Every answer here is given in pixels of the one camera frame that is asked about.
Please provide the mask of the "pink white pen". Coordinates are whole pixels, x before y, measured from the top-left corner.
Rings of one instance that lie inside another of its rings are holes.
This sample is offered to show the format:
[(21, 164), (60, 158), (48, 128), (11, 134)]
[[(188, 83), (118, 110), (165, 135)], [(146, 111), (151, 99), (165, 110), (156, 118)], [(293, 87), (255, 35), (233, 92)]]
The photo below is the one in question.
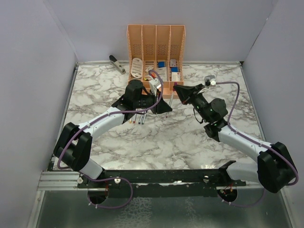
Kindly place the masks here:
[(172, 104), (172, 101), (173, 101), (173, 98), (174, 98), (174, 91), (172, 92), (172, 94), (171, 94), (171, 98), (170, 98), (170, 101), (169, 101), (169, 106), (171, 107), (171, 104)]

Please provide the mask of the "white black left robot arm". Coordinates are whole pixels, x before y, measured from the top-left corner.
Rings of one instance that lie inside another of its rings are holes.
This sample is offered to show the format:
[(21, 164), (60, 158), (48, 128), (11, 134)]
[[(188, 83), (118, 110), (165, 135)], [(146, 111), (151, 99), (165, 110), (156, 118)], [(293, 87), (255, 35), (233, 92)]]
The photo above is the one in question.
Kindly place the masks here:
[(103, 168), (90, 158), (92, 142), (112, 128), (122, 125), (135, 114), (171, 112), (172, 108), (163, 100), (163, 81), (157, 78), (149, 81), (150, 92), (143, 94), (140, 80), (131, 80), (124, 94), (106, 112), (94, 119), (81, 123), (68, 123), (64, 126), (55, 145), (53, 155), (68, 168), (88, 177), (92, 186), (104, 184)]

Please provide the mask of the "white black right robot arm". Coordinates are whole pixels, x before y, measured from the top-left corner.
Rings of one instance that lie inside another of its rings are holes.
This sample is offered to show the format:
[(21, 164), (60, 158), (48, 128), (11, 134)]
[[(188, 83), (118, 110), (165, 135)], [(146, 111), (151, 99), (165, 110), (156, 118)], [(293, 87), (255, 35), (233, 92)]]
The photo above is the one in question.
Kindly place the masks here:
[(246, 156), (254, 163), (231, 162), (224, 171), (218, 174), (219, 182), (228, 186), (235, 180), (260, 183), (267, 191), (277, 193), (285, 186), (295, 185), (298, 172), (287, 147), (280, 142), (269, 143), (247, 135), (230, 123), (225, 116), (231, 116), (223, 99), (215, 98), (208, 102), (201, 92), (205, 87), (174, 85), (180, 101), (192, 105), (193, 111), (199, 114), (206, 134), (220, 143), (227, 144)]

